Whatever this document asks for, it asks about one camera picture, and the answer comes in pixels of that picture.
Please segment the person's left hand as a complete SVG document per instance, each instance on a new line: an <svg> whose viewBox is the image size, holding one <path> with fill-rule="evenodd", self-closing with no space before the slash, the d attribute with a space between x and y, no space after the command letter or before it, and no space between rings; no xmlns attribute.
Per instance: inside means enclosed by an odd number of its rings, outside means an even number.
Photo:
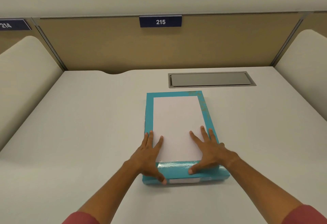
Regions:
<svg viewBox="0 0 327 224"><path fill-rule="evenodd" d="M148 148L148 135L149 133L145 134L140 147L133 153L129 161L136 166L138 174L151 177L151 167L157 167L156 159L164 138L160 136L158 143L153 148Z"/></svg>

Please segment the person's right hand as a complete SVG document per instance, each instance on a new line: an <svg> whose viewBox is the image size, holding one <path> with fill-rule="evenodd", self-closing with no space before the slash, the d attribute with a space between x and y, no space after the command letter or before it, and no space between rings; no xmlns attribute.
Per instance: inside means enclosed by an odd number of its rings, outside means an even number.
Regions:
<svg viewBox="0 0 327 224"><path fill-rule="evenodd" d="M203 141L200 140L197 136L195 136L192 131L190 131L189 133L194 143L202 152L202 159L199 161L199 163L205 164L204 169L213 168L219 165L228 168L229 166L231 166L232 163L240 159L239 155L236 152L230 151L227 148L224 151L220 151L219 143L217 142L216 136L211 128L207 133L211 139L211 145L209 145L208 147L200 147L200 143L202 143Z"/></svg>

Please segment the teal box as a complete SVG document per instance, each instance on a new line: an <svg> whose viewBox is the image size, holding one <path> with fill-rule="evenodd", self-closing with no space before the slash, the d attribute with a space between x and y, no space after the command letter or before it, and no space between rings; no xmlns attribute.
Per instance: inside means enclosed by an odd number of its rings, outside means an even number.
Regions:
<svg viewBox="0 0 327 224"><path fill-rule="evenodd" d="M173 92L161 92L161 93L147 93L146 95L146 107L145 107L145 133L149 133L153 129L153 98L160 97L180 97L180 96L197 96L199 104L202 110L202 115L205 122L205 130L210 128L213 130L217 142L219 140L216 135L215 127L213 125L205 98L201 90L199 91L173 91ZM204 169L194 175L188 174L188 169L197 164L199 161L175 161L175 162L157 162L156 165L160 173L162 173L168 184L174 183L200 183L205 181L223 181L230 177L230 173L226 168L219 165L213 168Z"/></svg>

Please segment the person's right forearm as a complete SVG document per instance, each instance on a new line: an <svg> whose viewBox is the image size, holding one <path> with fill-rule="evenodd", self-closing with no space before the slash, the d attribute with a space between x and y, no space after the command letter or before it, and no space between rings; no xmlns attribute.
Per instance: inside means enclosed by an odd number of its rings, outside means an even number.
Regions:
<svg viewBox="0 0 327 224"><path fill-rule="evenodd" d="M281 224L291 211L303 205L247 164L235 152L231 152L231 157L224 166L268 224Z"/></svg>

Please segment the person's left forearm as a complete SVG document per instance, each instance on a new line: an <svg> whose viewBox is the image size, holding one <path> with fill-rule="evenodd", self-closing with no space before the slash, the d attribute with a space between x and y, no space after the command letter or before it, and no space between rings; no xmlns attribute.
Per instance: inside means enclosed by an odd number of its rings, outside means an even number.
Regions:
<svg viewBox="0 0 327 224"><path fill-rule="evenodd" d="M78 212L90 214L100 224L110 224L127 191L141 173L141 164L127 160L121 168L82 205Z"/></svg>

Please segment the white paper sheet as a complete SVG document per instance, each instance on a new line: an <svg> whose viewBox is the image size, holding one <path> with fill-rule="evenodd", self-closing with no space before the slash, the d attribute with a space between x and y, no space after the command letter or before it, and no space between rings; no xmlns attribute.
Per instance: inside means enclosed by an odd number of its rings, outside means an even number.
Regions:
<svg viewBox="0 0 327 224"><path fill-rule="evenodd" d="M164 141L157 162L199 161L202 152L189 132L201 137L205 126L197 96L153 98L154 145L163 136Z"/></svg>

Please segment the person's red left sleeve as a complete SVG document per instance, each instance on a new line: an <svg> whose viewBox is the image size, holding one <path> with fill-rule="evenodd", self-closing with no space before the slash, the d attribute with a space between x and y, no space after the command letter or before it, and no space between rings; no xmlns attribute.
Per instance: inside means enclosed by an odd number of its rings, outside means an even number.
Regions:
<svg viewBox="0 0 327 224"><path fill-rule="evenodd" d="M92 215L84 212L70 214L61 224L100 224Z"/></svg>

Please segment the person's red sleeve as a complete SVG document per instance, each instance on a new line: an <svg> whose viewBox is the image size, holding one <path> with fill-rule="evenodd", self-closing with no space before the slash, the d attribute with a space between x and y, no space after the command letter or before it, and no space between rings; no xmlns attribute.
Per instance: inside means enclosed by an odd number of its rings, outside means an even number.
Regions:
<svg viewBox="0 0 327 224"><path fill-rule="evenodd" d="M327 224L327 218L310 205L293 209L281 224Z"/></svg>
<svg viewBox="0 0 327 224"><path fill-rule="evenodd" d="M100 224L92 215L84 212L70 214L61 224Z"/></svg>

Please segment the tan back partition panel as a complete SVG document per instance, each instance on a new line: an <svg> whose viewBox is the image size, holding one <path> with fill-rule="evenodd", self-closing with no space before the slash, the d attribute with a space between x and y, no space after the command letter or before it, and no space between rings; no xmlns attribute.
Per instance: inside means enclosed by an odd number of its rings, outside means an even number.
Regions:
<svg viewBox="0 0 327 224"><path fill-rule="evenodd" d="M181 27L138 17L36 19L68 70L269 66L302 13L186 15Z"/></svg>

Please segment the tan partition panel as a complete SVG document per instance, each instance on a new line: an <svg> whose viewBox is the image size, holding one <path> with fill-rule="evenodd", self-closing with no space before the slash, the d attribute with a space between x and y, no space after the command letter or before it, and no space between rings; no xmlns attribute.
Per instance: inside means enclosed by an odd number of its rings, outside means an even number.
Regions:
<svg viewBox="0 0 327 224"><path fill-rule="evenodd" d="M0 31L0 54L12 47L17 42L21 41L27 36L33 36L37 38L43 46L46 48L46 43L43 41L38 30L35 28L34 24L31 22L30 18L0 18L0 19L25 19L32 30L29 31Z"/></svg>
<svg viewBox="0 0 327 224"><path fill-rule="evenodd" d="M138 17L36 19L68 70L269 66L302 13L186 15L181 27Z"/></svg>
<svg viewBox="0 0 327 224"><path fill-rule="evenodd" d="M301 24L302 30L311 29L327 38L327 12L309 14Z"/></svg>

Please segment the person's red right sleeve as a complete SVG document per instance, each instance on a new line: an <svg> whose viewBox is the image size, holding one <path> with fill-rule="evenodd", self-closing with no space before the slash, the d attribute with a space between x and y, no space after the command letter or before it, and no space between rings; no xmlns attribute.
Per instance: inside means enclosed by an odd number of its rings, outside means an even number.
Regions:
<svg viewBox="0 0 327 224"><path fill-rule="evenodd" d="M310 205L293 209L281 224L327 224L327 218Z"/></svg>

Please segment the cream side divider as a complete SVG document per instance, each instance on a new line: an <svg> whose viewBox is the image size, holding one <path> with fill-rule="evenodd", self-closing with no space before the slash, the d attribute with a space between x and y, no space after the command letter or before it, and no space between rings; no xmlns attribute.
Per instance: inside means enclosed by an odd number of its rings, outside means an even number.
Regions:
<svg viewBox="0 0 327 224"><path fill-rule="evenodd" d="M34 36L0 54L0 151L62 74Z"/></svg>
<svg viewBox="0 0 327 224"><path fill-rule="evenodd" d="M327 37L301 31L275 69L327 121Z"/></svg>

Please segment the blue number sign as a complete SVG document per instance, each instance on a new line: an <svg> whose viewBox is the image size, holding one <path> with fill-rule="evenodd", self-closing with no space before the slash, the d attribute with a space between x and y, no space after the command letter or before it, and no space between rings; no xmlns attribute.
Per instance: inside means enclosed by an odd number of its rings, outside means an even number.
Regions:
<svg viewBox="0 0 327 224"><path fill-rule="evenodd" d="M0 31L32 30L25 19L0 19Z"/></svg>
<svg viewBox="0 0 327 224"><path fill-rule="evenodd" d="M182 16L140 16L141 28L165 28L165 27L181 27Z"/></svg>

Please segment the grey metal partition post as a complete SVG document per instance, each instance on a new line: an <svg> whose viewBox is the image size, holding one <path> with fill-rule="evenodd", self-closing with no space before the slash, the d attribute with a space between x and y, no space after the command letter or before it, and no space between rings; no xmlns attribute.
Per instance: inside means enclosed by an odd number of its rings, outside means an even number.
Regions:
<svg viewBox="0 0 327 224"><path fill-rule="evenodd" d="M287 39L283 43L282 47L279 49L279 51L277 52L276 56L274 57L274 59L270 63L270 66L274 67L276 65L277 59L280 57L281 53L283 52L283 50L285 49L285 47L287 46L287 44L289 43L289 41L291 40L291 38L293 37L293 35L295 34L295 32L297 31L297 29L299 28L299 26L302 24L302 22L304 21L304 19L308 15L310 15L312 13L313 13L313 11L302 11L302 12L300 12L301 17L299 18L299 20L297 21L296 25L294 26L294 28L292 29L292 31L288 35Z"/></svg>
<svg viewBox="0 0 327 224"><path fill-rule="evenodd" d="M57 62L57 64L59 65L59 67L63 71L68 71L68 68L65 66L64 62L59 57L58 53L56 52L56 50L54 49L53 45L51 44L51 42L47 38L46 34L44 33L44 31L42 30L42 28L37 23L37 20L39 20L39 18L31 17L30 19L31 19L31 22L34 24L35 28L38 30L39 34L41 35L43 41L46 43L46 48L51 51L50 52L50 55L53 57L53 59Z"/></svg>

